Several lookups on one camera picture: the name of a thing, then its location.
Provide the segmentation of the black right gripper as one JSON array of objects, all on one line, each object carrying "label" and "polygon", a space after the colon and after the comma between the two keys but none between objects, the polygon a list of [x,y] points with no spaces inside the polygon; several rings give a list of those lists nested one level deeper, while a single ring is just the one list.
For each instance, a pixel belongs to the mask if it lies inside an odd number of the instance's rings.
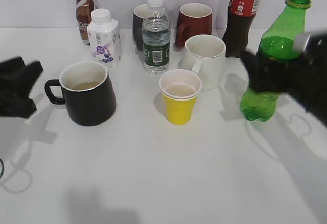
[{"label": "black right gripper", "polygon": [[306,112],[326,125],[326,30],[299,34],[295,38],[293,50],[301,56],[298,61],[286,66],[285,90],[283,64],[260,58],[248,51],[241,52],[249,86],[256,93],[284,90]]}]

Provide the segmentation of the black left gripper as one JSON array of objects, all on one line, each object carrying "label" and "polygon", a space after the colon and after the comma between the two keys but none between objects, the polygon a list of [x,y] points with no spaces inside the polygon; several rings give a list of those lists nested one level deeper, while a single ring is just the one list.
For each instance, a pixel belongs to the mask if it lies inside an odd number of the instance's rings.
[{"label": "black left gripper", "polygon": [[1,117],[28,119],[37,111],[29,95],[42,72],[40,61],[26,66],[21,56],[1,62]]}]

